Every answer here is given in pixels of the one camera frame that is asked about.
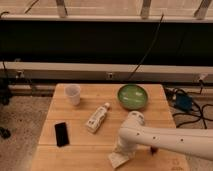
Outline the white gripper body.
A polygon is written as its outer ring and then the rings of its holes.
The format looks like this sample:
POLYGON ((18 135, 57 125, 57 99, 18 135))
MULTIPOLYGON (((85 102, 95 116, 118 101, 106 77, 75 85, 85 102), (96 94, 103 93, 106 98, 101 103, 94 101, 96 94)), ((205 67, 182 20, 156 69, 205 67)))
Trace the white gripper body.
POLYGON ((137 147, 138 145, 135 143, 129 142, 122 138, 118 138, 114 151, 122 155, 127 155, 129 158, 133 158, 135 156, 137 147))

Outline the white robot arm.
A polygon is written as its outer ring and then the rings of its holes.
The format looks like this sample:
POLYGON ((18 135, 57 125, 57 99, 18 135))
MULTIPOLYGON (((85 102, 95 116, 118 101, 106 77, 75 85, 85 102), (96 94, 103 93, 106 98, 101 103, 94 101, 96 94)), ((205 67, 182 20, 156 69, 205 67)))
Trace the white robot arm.
POLYGON ((213 129, 148 127, 141 112, 131 111, 118 130, 116 150, 131 154, 139 144, 213 161, 213 129))

